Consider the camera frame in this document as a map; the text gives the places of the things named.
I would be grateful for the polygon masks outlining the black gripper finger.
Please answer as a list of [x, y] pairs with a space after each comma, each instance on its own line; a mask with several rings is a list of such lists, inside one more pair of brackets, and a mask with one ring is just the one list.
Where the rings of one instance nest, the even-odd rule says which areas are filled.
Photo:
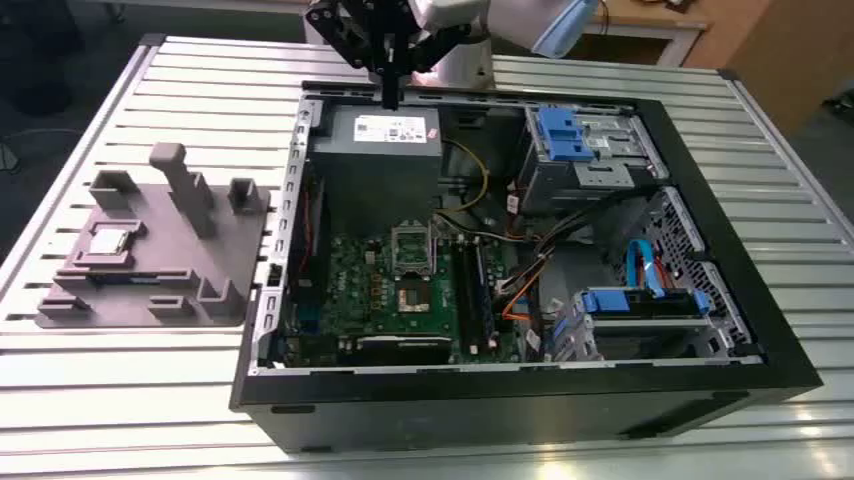
[[373, 75], [373, 82], [381, 89], [381, 107], [389, 108], [389, 35], [371, 34], [368, 37], [338, 31], [340, 1], [310, 1], [304, 19], [341, 58], [354, 68], [364, 68]]
[[413, 72], [425, 73], [467, 38], [465, 27], [448, 27], [429, 34], [413, 46], [408, 45], [409, 36], [401, 32], [391, 34], [389, 60], [389, 108], [399, 107], [401, 99], [400, 81]]

